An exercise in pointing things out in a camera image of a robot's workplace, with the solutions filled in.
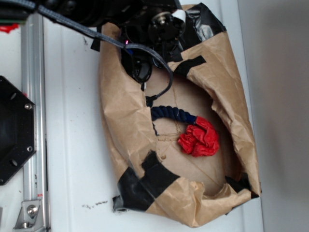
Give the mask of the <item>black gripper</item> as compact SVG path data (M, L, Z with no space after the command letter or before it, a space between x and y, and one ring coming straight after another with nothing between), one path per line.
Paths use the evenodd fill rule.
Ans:
M121 39L125 44L145 45L166 60L167 52L177 47L178 38L185 31L185 18L185 11L162 12L150 18L145 26L123 28ZM153 65L162 67L151 55L136 48L122 50L121 63L127 74L138 83L148 81Z

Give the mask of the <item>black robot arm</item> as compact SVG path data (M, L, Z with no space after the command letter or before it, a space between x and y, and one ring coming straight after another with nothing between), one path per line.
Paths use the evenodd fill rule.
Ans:
M41 5L87 27L113 23L121 28L125 44L143 44L167 60L167 52L175 49L185 31L185 12L178 0L27 0ZM24 24L29 10L9 3L0 3L0 31L9 33ZM133 79L145 83L153 64L162 68L151 55L138 49L121 52L122 65Z

